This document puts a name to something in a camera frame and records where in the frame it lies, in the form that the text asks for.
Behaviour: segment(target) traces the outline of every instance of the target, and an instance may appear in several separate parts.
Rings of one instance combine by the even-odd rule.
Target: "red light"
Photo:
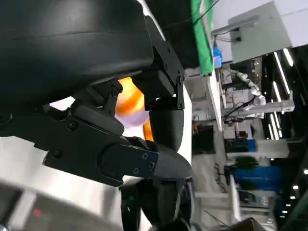
[[[40,208],[34,208],[33,215],[40,218],[43,216],[43,211]]]

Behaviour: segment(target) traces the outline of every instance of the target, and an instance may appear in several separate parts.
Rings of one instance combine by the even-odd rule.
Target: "bolt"
[[[63,154],[62,150],[51,151],[51,156],[55,159],[60,159],[62,154]]]
[[[112,94],[112,96],[115,98],[115,97],[117,97],[117,96],[118,96],[119,92],[117,91],[117,89],[116,89],[116,88],[112,88],[112,90],[111,90],[111,94]]]
[[[135,169],[134,169],[134,174],[137,175],[138,173],[139,173],[139,169],[138,169],[138,168],[135,168]]]
[[[148,165],[149,169],[153,169],[154,166],[155,166],[154,162],[150,162],[149,165]]]
[[[78,123],[74,120],[69,120],[67,123],[66,123],[66,126],[69,130],[71,131],[75,131],[78,127]]]

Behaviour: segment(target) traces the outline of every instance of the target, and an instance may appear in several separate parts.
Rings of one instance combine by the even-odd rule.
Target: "black cable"
[[[218,223],[218,225],[221,225],[223,224],[225,227],[229,227],[228,225],[226,225],[224,222],[222,222],[221,220],[219,220],[217,217],[215,217],[214,215],[212,215],[211,213],[209,213],[206,209],[204,210],[208,215],[210,215],[212,218],[215,219],[215,221]]]
[[[215,3],[213,3],[213,5],[211,5],[196,21],[194,21],[194,23],[192,24],[193,26],[196,25],[196,23],[203,18],[204,15],[207,14],[207,12],[209,12],[220,0],[217,0]]]
[[[246,107],[246,106],[249,105],[251,102],[253,102],[253,101],[255,100],[255,98],[256,98],[256,96],[254,96],[251,100],[249,100],[249,101],[243,103],[241,106],[238,106],[237,108],[234,108],[233,110],[229,111],[228,113],[226,113],[226,114],[224,115],[224,118],[228,117],[229,115],[231,115],[233,112],[239,110],[240,108]]]
[[[215,3],[213,3],[196,21],[193,22],[193,26],[204,16],[206,15],[220,0],[217,0]],[[197,12],[195,12],[192,16],[190,16],[189,18],[185,19],[185,20],[182,20],[182,21],[179,21],[179,22],[176,22],[176,23],[171,23],[167,26],[164,26],[162,28],[162,30],[166,30],[166,29],[169,29],[171,27],[175,27],[175,26],[178,26],[178,25],[181,25],[181,24],[184,24],[184,23],[188,23],[190,22],[190,20],[192,20],[192,18],[194,17],[194,15],[196,13],[198,13],[199,10]]]
[[[217,37],[217,40],[218,41],[222,41],[222,42],[237,42],[239,39],[239,37],[235,38],[235,39],[228,39],[228,38],[220,38],[220,37]]]
[[[232,111],[237,105],[239,105],[240,103],[244,104],[243,102],[238,102],[236,105],[233,106],[233,108],[231,108],[226,114],[228,114],[230,111]]]

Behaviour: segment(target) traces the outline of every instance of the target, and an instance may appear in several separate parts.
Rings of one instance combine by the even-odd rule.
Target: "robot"
[[[43,165],[90,180],[118,187],[124,175],[144,178],[132,188],[150,221],[190,230],[192,168],[177,153],[185,74],[142,6],[3,0],[0,24],[0,136],[33,142],[47,151]],[[155,142],[124,137],[114,117],[118,80],[128,76],[144,94]],[[76,101],[65,111],[50,106],[69,96]]]

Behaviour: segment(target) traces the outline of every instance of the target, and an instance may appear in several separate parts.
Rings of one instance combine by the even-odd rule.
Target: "orange object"
[[[143,125],[143,134],[146,141],[154,141],[149,119]]]
[[[131,77],[120,79],[123,92],[119,94],[115,112],[126,116],[144,109],[144,94],[135,86]]]

